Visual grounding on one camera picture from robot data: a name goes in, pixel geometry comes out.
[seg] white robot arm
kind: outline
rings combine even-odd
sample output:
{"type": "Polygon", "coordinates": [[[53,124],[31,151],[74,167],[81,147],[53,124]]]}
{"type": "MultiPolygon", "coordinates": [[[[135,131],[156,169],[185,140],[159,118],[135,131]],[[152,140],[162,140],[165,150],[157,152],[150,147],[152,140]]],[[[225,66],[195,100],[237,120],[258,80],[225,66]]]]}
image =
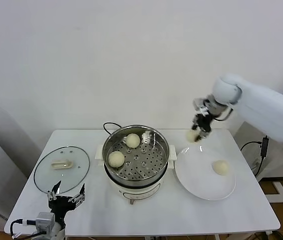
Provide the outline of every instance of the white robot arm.
{"type": "Polygon", "coordinates": [[[230,107],[243,120],[283,143],[283,95],[274,90],[227,74],[216,80],[211,95],[195,99],[193,103],[199,112],[192,127],[198,131],[195,141],[205,138],[211,131],[211,122],[230,107]]]}

